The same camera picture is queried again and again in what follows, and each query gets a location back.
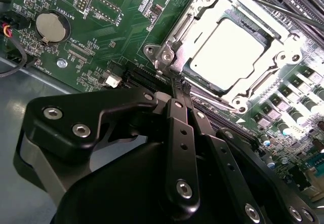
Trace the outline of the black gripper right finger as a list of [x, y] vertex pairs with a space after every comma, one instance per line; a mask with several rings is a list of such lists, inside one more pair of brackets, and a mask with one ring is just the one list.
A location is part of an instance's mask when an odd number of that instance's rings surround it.
[[214, 161], [225, 185], [231, 223], [318, 223], [319, 219], [294, 190], [290, 189], [227, 128], [215, 132], [208, 118], [193, 107], [191, 86], [183, 83], [183, 96], [191, 109], [194, 129]]

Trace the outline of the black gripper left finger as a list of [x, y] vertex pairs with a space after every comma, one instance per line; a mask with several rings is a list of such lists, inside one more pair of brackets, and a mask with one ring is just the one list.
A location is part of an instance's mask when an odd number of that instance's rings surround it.
[[200, 205], [194, 129], [183, 82], [171, 95], [146, 88], [40, 97], [24, 116], [24, 135], [46, 156], [65, 166], [96, 171], [145, 143], [161, 143], [167, 202], [183, 213]]

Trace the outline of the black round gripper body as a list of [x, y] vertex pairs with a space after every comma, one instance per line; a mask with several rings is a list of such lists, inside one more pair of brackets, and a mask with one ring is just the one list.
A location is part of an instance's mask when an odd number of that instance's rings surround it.
[[21, 134], [18, 174], [57, 203], [52, 223], [243, 223], [214, 160], [197, 158], [200, 205], [188, 214], [167, 202], [163, 145], [145, 143], [96, 171], [65, 166]]

